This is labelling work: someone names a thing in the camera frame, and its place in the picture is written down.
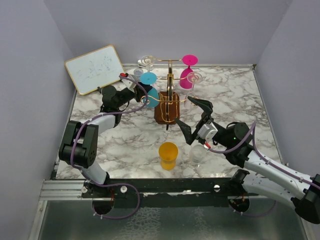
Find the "wall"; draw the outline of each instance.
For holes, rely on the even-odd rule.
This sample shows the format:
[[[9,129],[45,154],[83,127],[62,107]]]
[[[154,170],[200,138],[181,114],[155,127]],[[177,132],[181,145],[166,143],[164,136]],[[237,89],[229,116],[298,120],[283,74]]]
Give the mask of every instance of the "wall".
[[[256,69],[284,161],[312,176],[320,174],[319,26],[320,1],[293,0]]]
[[[74,91],[73,57],[41,0],[0,1],[0,233],[28,239]]]
[[[114,45],[123,63],[195,54],[257,63],[292,0],[44,0],[75,56]]]

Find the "marble tabletop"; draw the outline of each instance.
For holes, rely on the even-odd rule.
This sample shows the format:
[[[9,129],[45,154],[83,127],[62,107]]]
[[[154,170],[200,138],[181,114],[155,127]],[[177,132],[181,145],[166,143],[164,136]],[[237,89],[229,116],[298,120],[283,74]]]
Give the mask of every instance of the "marble tabletop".
[[[133,74],[135,67],[127,67]],[[175,78],[179,78],[184,68],[173,68]],[[251,68],[199,67],[193,68],[203,76],[203,81],[195,85],[195,94],[200,99],[213,104],[212,117],[221,126],[231,122],[245,122],[250,127],[256,121],[257,148],[268,157],[280,162],[279,154],[269,125],[267,114]],[[158,77],[166,78],[167,68],[155,68]],[[114,84],[117,90],[125,88],[122,82]],[[167,81],[157,80],[153,85],[159,91],[165,91]],[[174,91],[183,100],[188,90],[175,81]],[[94,117],[100,111],[102,95],[93,92],[85,96],[76,95],[71,120],[81,121]],[[128,109],[132,110],[141,103],[132,100]],[[180,104],[180,120],[192,127],[201,119],[199,107],[185,108]],[[159,147],[164,142],[177,145],[179,153],[174,169],[162,169],[159,158]],[[207,152],[200,163],[189,160],[192,146],[186,144],[178,125],[157,124],[153,108],[124,114],[120,124],[103,132],[98,137],[96,161],[110,174],[111,178],[218,178],[232,177],[239,168],[231,165],[222,154]],[[223,146],[214,146],[224,150]],[[81,173],[59,162],[56,179],[83,179]]]

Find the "orange cup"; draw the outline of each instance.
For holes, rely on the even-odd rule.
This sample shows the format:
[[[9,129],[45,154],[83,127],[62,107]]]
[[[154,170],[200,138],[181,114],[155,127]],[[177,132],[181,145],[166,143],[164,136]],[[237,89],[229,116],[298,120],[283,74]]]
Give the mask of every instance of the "orange cup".
[[[159,147],[161,167],[164,170],[172,170],[176,166],[178,147],[172,142],[165,142]]]

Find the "whiteboard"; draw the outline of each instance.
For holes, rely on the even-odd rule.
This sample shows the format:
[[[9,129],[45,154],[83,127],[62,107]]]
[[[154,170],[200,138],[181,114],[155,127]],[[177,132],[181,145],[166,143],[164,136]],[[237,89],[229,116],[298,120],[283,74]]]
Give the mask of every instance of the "whiteboard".
[[[125,71],[112,45],[75,57],[64,65],[80,95],[119,81],[120,73]]]

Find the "cable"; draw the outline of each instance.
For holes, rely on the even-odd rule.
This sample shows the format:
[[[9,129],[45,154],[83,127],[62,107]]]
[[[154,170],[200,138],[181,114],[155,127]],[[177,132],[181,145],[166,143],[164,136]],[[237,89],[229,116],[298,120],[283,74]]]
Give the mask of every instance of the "cable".
[[[258,214],[258,215],[237,211],[230,204],[229,204],[229,208],[231,208],[233,210],[233,212],[240,214],[241,216],[246,216],[246,217],[250,217],[250,218],[262,218],[262,217],[265,217],[268,214],[272,213],[276,209],[277,205],[278,205],[278,202],[274,201],[273,206],[268,211],[266,211],[265,213],[262,213],[262,214]]]
[[[255,150],[256,154],[263,160],[265,161],[266,163],[270,164],[270,166],[274,167],[275,169],[283,172],[284,174],[287,174],[289,175],[290,177],[294,178],[294,179],[297,179],[299,180],[300,182],[304,182],[306,184],[309,184],[313,187],[315,187],[316,189],[320,190],[320,186],[316,185],[315,183],[309,181],[309,180],[305,180],[303,178],[300,178],[299,176],[296,176],[294,175],[293,173],[283,169],[282,167],[280,166],[277,166],[276,164],[274,164],[273,162],[270,162],[268,161],[257,149],[257,146],[256,146],[256,141],[255,141],[255,133],[256,133],[256,122],[253,122],[252,123],[252,126],[251,128],[249,129],[249,131],[246,133],[246,135],[243,137],[243,139],[236,145],[234,146],[233,148],[229,149],[229,150],[225,150],[225,151],[217,151],[217,150],[214,150],[212,149],[211,147],[209,147],[209,151],[210,152],[213,152],[213,153],[216,153],[216,154],[228,154],[228,153],[231,153],[233,152],[234,150],[237,150],[246,140],[247,138],[250,136],[252,132],[252,144],[253,144],[253,149]]]
[[[100,214],[97,214],[98,216],[103,217],[103,218],[105,218],[105,219],[126,219],[126,218],[132,216],[133,214],[135,214],[136,211],[137,211],[138,208],[139,208],[139,205],[140,205],[140,195],[139,195],[139,191],[137,190],[137,188],[136,188],[135,186],[133,186],[133,185],[131,185],[131,184],[129,184],[129,183],[116,183],[116,184],[103,185],[103,184],[100,184],[100,183],[97,183],[97,182],[93,181],[92,179],[90,179],[90,178],[82,171],[81,167],[78,167],[78,166],[76,166],[76,165],[74,164],[74,156],[75,156],[75,150],[76,150],[77,142],[78,142],[78,140],[79,140],[79,138],[80,138],[80,134],[81,134],[81,132],[83,131],[84,127],[85,127],[88,123],[90,123],[91,121],[96,120],[96,119],[98,119],[98,118],[101,118],[102,116],[134,113],[134,112],[136,112],[136,111],[141,110],[143,107],[145,107],[145,106],[147,105],[147,103],[148,103],[148,93],[147,93],[147,91],[144,89],[143,86],[141,86],[137,81],[135,81],[135,80],[133,80],[133,79],[131,79],[131,78],[128,78],[128,77],[125,77],[125,76],[121,76],[121,75],[120,75],[119,78],[121,78],[121,79],[126,79],[126,80],[129,80],[129,81],[135,83],[135,84],[143,91],[143,93],[145,94],[144,104],[143,104],[142,106],[140,106],[140,107],[138,107],[138,108],[135,108],[135,109],[133,109],[133,110],[130,110],[130,111],[105,112],[105,113],[103,113],[103,114],[94,116],[93,118],[88,119],[87,121],[85,121],[85,122],[81,125],[81,127],[80,127],[77,135],[75,136],[74,143],[73,143],[72,150],[71,150],[71,155],[70,155],[70,165],[71,165],[73,168],[80,170],[80,172],[82,173],[82,175],[84,176],[84,178],[85,178],[86,180],[88,180],[88,181],[90,181],[91,183],[97,185],[98,187],[109,188],[109,187],[115,187],[115,186],[128,186],[128,187],[133,188],[134,191],[137,193],[137,199],[138,199],[138,201],[137,201],[137,204],[136,204],[135,209],[134,209],[131,213],[129,213],[129,214],[125,215],[125,216],[105,216],[105,215],[102,215],[102,216],[101,216]]]

